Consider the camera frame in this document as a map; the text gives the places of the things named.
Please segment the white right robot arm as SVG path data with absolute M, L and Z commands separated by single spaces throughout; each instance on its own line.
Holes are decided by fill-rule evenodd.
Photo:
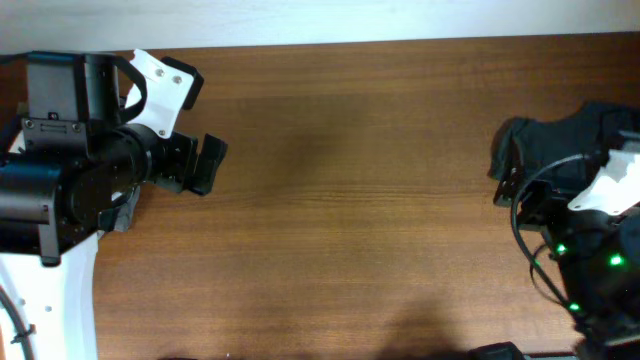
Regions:
M 579 359 L 639 356 L 639 196 L 629 173 L 570 157 L 498 176 L 533 283 L 572 318 Z

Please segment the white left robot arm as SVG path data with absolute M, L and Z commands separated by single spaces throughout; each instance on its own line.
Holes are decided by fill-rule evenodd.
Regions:
M 179 133 L 204 80 L 136 50 L 24 54 L 28 100 L 1 132 L 1 337 L 9 359 L 94 359 L 100 239 L 129 229 L 140 189 L 212 191 L 227 151 Z

